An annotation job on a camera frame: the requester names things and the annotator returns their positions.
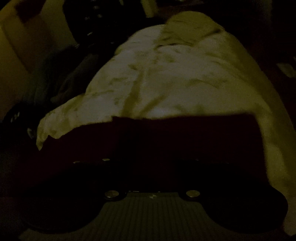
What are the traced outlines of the dark large garment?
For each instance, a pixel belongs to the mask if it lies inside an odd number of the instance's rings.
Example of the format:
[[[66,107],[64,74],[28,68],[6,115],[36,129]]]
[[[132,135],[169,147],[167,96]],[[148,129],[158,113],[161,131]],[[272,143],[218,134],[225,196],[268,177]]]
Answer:
[[[40,150],[56,192],[197,190],[262,195],[271,187],[262,134],[249,113],[119,118],[74,128]]]

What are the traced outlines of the white floral bed sheet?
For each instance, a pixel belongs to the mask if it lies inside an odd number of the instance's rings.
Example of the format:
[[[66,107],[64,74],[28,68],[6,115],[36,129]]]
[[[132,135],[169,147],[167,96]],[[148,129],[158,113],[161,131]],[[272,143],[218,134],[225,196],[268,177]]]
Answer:
[[[285,230],[295,233],[295,130],[272,83],[225,30],[195,46],[157,46],[164,25],[136,32],[83,94],[46,114],[37,129],[37,147],[41,149],[49,135],[57,139],[113,116],[151,119],[249,112],[262,131],[271,185],[288,200]]]

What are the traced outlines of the small pale crumpled cloth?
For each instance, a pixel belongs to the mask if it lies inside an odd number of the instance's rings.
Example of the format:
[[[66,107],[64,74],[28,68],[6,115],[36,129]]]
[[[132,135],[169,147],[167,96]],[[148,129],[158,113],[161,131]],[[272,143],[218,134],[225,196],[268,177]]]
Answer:
[[[195,11],[183,11],[167,20],[156,45],[195,46],[204,38],[223,31],[224,28],[207,15]]]

